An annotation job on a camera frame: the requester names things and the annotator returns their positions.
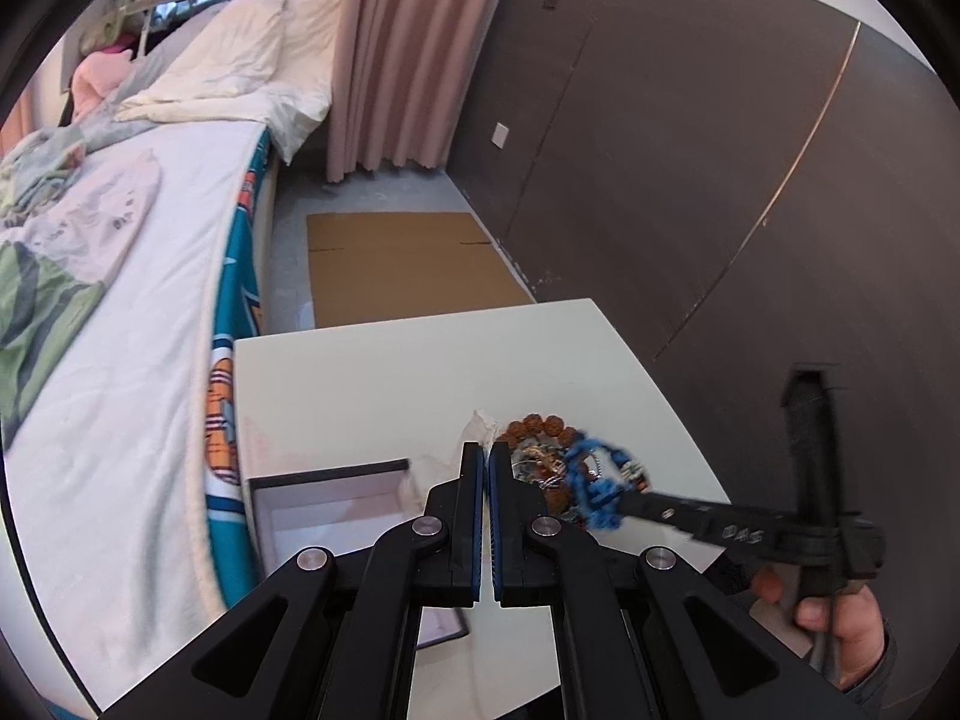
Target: white box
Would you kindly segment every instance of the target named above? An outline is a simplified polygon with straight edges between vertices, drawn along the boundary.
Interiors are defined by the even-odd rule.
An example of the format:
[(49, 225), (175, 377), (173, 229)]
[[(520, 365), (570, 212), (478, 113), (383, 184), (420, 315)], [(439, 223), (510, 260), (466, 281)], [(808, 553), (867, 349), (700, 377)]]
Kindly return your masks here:
[[(424, 511), (406, 460), (250, 480), (253, 530), (263, 576), (305, 547), (334, 555), (373, 546)], [(467, 635), (459, 608), (425, 608), (418, 648)]]

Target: wall outlet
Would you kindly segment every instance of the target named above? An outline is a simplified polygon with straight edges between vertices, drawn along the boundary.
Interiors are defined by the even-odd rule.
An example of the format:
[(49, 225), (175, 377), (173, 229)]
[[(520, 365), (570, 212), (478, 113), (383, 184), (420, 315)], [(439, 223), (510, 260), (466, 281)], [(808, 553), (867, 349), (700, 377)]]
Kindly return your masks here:
[(507, 142), (507, 136), (510, 134), (510, 127), (506, 127), (500, 122), (496, 123), (496, 127), (493, 127), (493, 146), (497, 148), (503, 148), (504, 143)]

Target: bracelet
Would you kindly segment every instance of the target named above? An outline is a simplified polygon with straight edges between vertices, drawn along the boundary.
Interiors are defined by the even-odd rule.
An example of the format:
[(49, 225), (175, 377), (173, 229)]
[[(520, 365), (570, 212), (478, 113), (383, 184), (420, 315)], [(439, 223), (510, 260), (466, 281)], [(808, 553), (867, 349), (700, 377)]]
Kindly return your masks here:
[[(536, 484), (544, 492), (551, 517), (573, 522), (592, 530), (615, 530), (621, 516), (616, 512), (624, 490), (645, 491), (650, 487), (646, 469), (619, 447), (566, 425), (557, 415), (546, 419), (530, 413), (511, 422), (496, 438), (512, 451), (514, 475)], [(603, 478), (596, 453), (605, 452), (620, 479)], [(587, 464), (594, 460), (595, 469)]]

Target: hand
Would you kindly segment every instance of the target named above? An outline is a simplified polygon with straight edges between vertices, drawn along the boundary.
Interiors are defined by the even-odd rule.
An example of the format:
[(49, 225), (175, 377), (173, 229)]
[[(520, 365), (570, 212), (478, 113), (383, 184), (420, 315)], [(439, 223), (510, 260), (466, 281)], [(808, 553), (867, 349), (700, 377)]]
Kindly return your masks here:
[[(784, 595), (784, 583), (770, 567), (762, 568), (751, 582), (758, 598), (775, 604)], [(794, 619), (808, 631), (827, 630), (826, 598), (805, 598), (797, 605)], [(877, 667), (883, 656), (885, 636), (883, 617), (870, 587), (858, 593), (838, 595), (833, 620), (833, 633), (840, 640), (840, 683), (846, 690)]]

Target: floor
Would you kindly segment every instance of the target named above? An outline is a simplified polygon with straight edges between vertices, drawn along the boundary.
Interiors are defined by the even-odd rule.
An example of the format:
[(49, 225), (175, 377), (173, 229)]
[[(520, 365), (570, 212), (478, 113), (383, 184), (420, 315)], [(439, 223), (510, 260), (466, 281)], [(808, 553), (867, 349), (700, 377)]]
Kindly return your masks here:
[(307, 270), (307, 216), (382, 211), (472, 213), (442, 170), (405, 167), (355, 172), (339, 184), (328, 184), (319, 173), (280, 169), (266, 307), (270, 333), (312, 330), (315, 326)]

